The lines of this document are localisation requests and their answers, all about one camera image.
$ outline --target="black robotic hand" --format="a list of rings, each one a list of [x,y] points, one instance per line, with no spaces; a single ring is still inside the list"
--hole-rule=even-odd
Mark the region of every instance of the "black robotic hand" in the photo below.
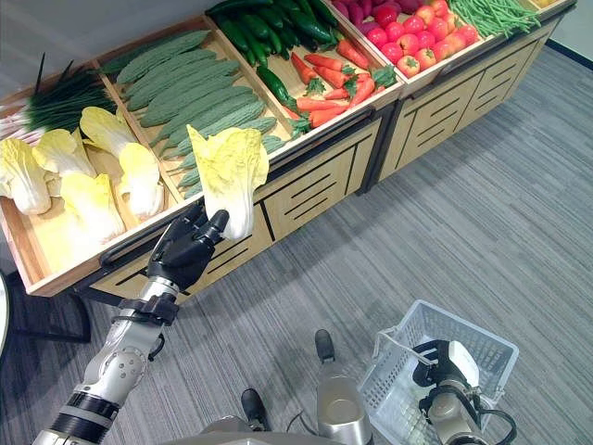
[[[228,221],[226,210],[217,211],[209,220],[202,205],[192,206],[158,241],[148,261],[147,275],[160,276],[185,290],[208,266]]]

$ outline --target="tomato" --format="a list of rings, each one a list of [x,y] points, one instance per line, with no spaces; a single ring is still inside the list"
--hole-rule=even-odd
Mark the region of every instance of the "tomato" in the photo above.
[[[436,42],[431,49],[435,53],[437,62],[440,62],[447,57],[451,57],[454,54],[451,44],[445,42],[444,40],[441,42]]]
[[[439,42],[447,37],[448,26],[443,19],[435,17],[431,25],[428,27],[428,31],[435,37],[435,40]]]
[[[383,29],[375,28],[374,30],[367,32],[367,39],[369,39],[377,48],[380,48],[387,43],[387,34]]]
[[[424,26],[427,27],[435,19],[435,10],[428,5],[420,6],[416,11],[416,15],[423,20]]]
[[[465,37],[459,31],[455,31],[449,34],[443,39],[443,42],[447,42],[453,48],[455,53],[459,53],[467,44],[465,43]]]
[[[430,7],[435,10],[437,17],[444,17],[448,13],[448,5],[445,0],[433,0]]]
[[[414,58],[420,63],[420,71],[424,71],[436,63],[435,53],[429,48],[421,49]]]
[[[399,37],[406,33],[404,30],[404,25],[398,21],[392,21],[391,23],[387,24],[385,27],[385,32],[387,33],[387,40],[389,42],[396,42]]]
[[[463,37],[465,37],[465,43],[468,46],[475,43],[478,40],[478,31],[472,25],[464,25],[458,29],[458,32],[461,32],[463,34]]]
[[[410,16],[404,21],[404,30],[408,34],[415,34],[424,29],[424,22],[418,16]]]
[[[413,77],[420,72],[420,62],[412,56],[404,56],[397,61],[397,69],[406,77]]]
[[[388,23],[397,20],[397,14],[399,14],[399,11],[395,6],[383,5],[377,9],[374,15],[374,21],[379,23],[381,28],[384,28]]]
[[[404,52],[404,56],[410,56],[416,54],[420,49],[418,43],[418,37],[415,34],[404,34],[399,37],[396,41],[401,50]]]
[[[460,18],[452,12],[447,13],[443,20],[447,22],[447,31],[449,34],[463,26],[463,22]]]
[[[381,52],[394,65],[404,56],[404,52],[398,44],[390,42],[381,46]]]
[[[418,46],[420,48],[429,48],[436,43],[436,38],[428,31],[420,31],[416,34],[418,37]]]

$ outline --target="white plastic basket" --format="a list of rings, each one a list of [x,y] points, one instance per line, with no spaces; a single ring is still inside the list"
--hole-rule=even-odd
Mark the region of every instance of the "white plastic basket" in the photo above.
[[[412,380],[418,360],[391,339],[410,348],[434,339],[460,341],[480,368],[485,408],[494,408],[504,394],[519,356],[519,349],[509,341],[416,300],[400,324],[377,334],[372,365],[360,384],[372,425],[394,445],[437,445],[439,441],[418,409],[418,401],[430,390]]]

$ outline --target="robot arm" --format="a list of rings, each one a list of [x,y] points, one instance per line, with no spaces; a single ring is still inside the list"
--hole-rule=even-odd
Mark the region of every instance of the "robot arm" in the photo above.
[[[162,327],[175,319],[178,293],[204,272],[228,219],[228,212],[221,210],[208,221],[196,205],[169,226],[151,254],[148,282],[138,299],[120,304],[120,314],[113,319],[105,345],[89,362],[82,383],[33,445],[101,442],[144,375],[151,350],[159,339],[164,341]]]

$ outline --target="white wall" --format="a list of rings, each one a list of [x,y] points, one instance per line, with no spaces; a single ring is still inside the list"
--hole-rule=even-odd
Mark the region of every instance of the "white wall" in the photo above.
[[[593,0],[578,0],[576,10],[562,19],[551,39],[593,60]]]

